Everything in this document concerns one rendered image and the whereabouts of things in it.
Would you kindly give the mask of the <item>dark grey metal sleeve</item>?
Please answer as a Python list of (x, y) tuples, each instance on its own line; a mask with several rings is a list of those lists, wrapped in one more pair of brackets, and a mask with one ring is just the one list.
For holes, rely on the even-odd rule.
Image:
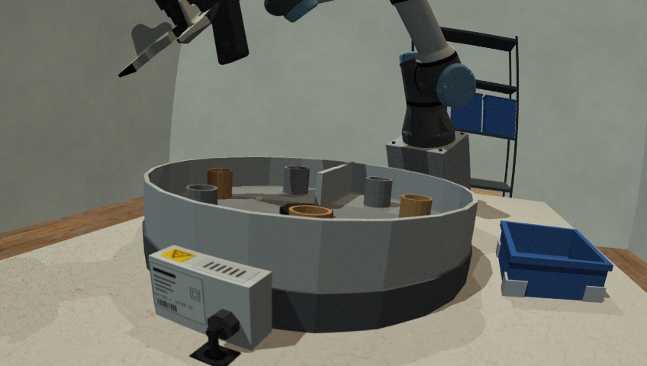
[(310, 169), (302, 166), (285, 166), (283, 192), (286, 194), (308, 194)]
[(390, 207), (391, 189), (392, 179), (390, 178), (366, 177), (364, 205), (378, 208)]
[(217, 205), (217, 191), (218, 188), (213, 185), (188, 185), (186, 186), (186, 198)]

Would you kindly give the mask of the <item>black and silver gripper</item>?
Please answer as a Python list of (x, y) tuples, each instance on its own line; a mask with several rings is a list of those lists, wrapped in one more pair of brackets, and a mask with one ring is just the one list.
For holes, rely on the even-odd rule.
[[(168, 22), (163, 22), (155, 28), (149, 28), (144, 24), (135, 26), (131, 36), (137, 58), (118, 74), (119, 77), (136, 72), (177, 37), (178, 43), (190, 43), (205, 28), (214, 23), (227, 7), (222, 0), (155, 1), (160, 10), (164, 10), (177, 26), (172, 29), (172, 25)], [(168, 33), (164, 35), (166, 32)], [(164, 36), (161, 37), (162, 35)], [(156, 41), (157, 39), (159, 40)]]

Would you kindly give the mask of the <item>blue crate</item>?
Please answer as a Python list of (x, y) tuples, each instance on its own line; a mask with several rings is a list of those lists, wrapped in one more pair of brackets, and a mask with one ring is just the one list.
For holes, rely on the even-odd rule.
[(503, 220), (500, 226), (502, 296), (602, 303), (613, 264), (576, 229)]

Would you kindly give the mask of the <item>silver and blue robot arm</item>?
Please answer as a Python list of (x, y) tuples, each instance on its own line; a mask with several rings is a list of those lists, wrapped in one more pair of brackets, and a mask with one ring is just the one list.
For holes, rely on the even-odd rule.
[[(222, 1), (227, 7), (212, 27), (218, 62), (224, 65), (248, 56), (249, 49), (240, 1)], [(284, 16), (293, 23), (318, 4), (330, 1), (264, 0), (264, 6), (271, 15)], [(455, 129), (445, 106), (463, 108), (469, 104), (475, 96), (475, 76), (446, 42), (427, 0), (390, 2), (417, 49), (399, 56), (407, 103), (403, 141), (420, 148), (449, 145), (455, 140)]]

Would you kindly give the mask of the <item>bronze bushing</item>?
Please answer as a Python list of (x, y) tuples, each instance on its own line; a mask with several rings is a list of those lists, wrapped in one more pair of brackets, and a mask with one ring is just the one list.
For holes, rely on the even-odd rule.
[(399, 218), (430, 215), (433, 199), (418, 194), (401, 195)]
[(289, 207), (288, 215), (297, 217), (314, 217), (332, 219), (332, 210), (325, 207), (298, 205)]
[(233, 170), (231, 169), (208, 169), (207, 185), (218, 188), (217, 199), (232, 198)]

